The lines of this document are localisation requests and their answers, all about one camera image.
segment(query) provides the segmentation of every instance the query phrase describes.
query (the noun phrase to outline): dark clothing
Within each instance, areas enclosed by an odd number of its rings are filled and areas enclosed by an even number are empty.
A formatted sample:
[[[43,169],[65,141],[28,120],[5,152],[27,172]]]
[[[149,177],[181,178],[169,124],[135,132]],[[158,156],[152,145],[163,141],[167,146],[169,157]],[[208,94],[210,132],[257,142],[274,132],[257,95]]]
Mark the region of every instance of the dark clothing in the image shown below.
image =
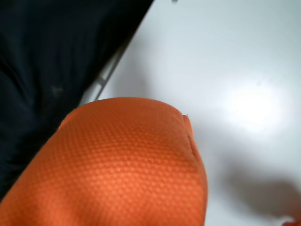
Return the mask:
[[[151,2],[0,0],[0,200]]]

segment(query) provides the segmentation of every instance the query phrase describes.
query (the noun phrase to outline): orange textured material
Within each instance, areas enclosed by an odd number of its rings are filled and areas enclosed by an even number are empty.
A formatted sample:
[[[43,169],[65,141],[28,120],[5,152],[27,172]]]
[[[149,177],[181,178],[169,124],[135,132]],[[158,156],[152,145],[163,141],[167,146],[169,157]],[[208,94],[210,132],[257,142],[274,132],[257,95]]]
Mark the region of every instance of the orange textured material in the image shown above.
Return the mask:
[[[299,223],[285,223],[283,226],[301,226]]]
[[[71,112],[0,204],[1,226],[202,226],[207,180],[187,116],[114,98]]]

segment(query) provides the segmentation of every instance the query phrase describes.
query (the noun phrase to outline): orange fabric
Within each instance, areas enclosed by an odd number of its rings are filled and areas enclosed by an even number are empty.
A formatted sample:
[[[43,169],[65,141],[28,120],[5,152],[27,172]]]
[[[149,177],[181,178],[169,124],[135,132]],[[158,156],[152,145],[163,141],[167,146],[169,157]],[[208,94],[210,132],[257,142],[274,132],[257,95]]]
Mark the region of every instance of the orange fabric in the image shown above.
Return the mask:
[[[299,223],[285,223],[283,226],[301,226]]]
[[[1,226],[202,226],[207,180],[187,116],[114,98],[62,122],[0,204]]]

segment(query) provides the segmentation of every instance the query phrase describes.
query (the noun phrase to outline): white table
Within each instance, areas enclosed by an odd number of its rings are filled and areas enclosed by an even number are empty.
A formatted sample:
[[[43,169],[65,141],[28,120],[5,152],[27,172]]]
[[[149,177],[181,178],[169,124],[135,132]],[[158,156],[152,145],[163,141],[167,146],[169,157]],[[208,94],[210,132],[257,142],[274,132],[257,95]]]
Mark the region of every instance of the white table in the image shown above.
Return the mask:
[[[300,11],[299,0],[156,0],[101,95],[189,115],[207,226],[301,216]]]

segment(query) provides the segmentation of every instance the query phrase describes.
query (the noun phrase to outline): white surface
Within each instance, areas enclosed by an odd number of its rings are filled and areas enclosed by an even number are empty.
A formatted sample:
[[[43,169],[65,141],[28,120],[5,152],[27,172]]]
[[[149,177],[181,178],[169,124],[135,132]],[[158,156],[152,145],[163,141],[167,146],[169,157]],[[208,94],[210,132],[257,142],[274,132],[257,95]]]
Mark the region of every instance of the white surface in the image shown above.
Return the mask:
[[[101,96],[189,115],[207,226],[301,216],[300,10],[299,0],[156,0]]]

